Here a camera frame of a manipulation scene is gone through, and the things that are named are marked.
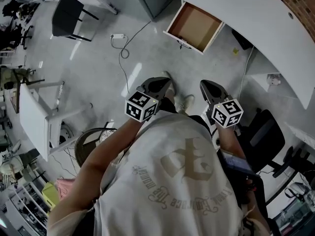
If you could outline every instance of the equipment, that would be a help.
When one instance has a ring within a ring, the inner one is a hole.
[[[232,99],[221,85],[202,80],[200,89],[204,100],[209,104],[207,111],[209,121],[213,119],[223,128],[239,123],[244,111],[238,100]]]
[[[129,99],[125,101],[125,114],[129,117],[143,122],[158,112],[161,100],[171,84],[166,77],[147,79]]]

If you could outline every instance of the shoe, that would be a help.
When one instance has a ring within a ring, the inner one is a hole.
[[[163,77],[169,78],[171,80],[172,83],[169,85],[167,90],[173,91],[174,96],[175,96],[176,95],[176,90],[175,90],[174,81],[173,81],[171,75],[169,74],[168,71],[162,71],[162,75],[163,75]]]
[[[191,107],[195,102],[195,96],[193,96],[192,94],[191,95],[188,95],[184,98],[184,101],[178,105],[178,110],[177,112],[179,111],[184,111],[186,112],[186,110]]]

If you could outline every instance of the concrete floor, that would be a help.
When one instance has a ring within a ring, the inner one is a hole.
[[[98,16],[100,20],[96,21],[85,15],[78,34],[92,38],[92,42],[53,37],[51,18],[56,5],[54,2],[40,5],[32,19],[33,38],[28,40],[27,50],[18,49],[12,57],[12,65],[23,63],[26,54],[26,66],[37,69],[37,78],[45,78],[47,82],[65,81],[60,109],[72,109],[93,103],[94,107],[90,111],[66,120],[76,133],[103,126],[109,120],[113,120],[114,127],[118,128],[127,120],[124,115],[126,80],[118,64],[119,50],[111,47],[110,34],[124,33],[131,38],[147,22],[122,12],[113,15],[105,9],[87,7],[86,10]],[[178,86],[178,99],[194,94],[195,104],[188,113],[200,115],[206,107],[199,89],[200,80],[213,80],[237,97],[250,50],[242,50],[229,26],[223,28],[204,55],[186,48],[180,50],[179,44],[163,33],[179,7],[180,2],[173,1],[158,16],[156,22],[151,22],[133,39],[127,47],[130,56],[128,59],[122,59],[122,66],[126,71],[130,89],[136,88],[149,77],[160,76],[163,70],[169,71]],[[114,44],[123,46],[124,41],[117,40]],[[239,50],[237,54],[233,53],[234,48]],[[57,89],[41,89],[39,93],[43,98],[50,99],[50,105],[54,104]],[[275,159],[281,164],[289,146],[297,143],[284,124],[284,116],[295,103],[291,98],[267,94],[255,81],[245,77],[241,96],[241,104],[245,110],[242,123],[250,123],[256,107],[269,109],[273,113],[286,140],[286,145]],[[9,115],[15,119],[13,112]],[[15,121],[15,127],[19,129],[18,121]],[[56,152],[54,156],[62,163],[63,168],[75,175],[68,155],[61,151]],[[41,164],[52,180],[58,177],[72,178],[51,156],[48,163],[41,161]],[[286,179],[285,175],[277,179],[272,178],[271,174],[262,174],[262,177],[265,180],[266,198]]]

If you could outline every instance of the open drawer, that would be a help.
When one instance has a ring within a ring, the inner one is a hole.
[[[180,44],[204,54],[223,26],[224,22],[220,19],[184,2],[168,29],[163,32]]]

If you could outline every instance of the yellow object on floor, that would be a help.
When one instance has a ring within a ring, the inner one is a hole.
[[[45,184],[41,193],[50,209],[53,209],[60,201],[57,189],[49,182]]]

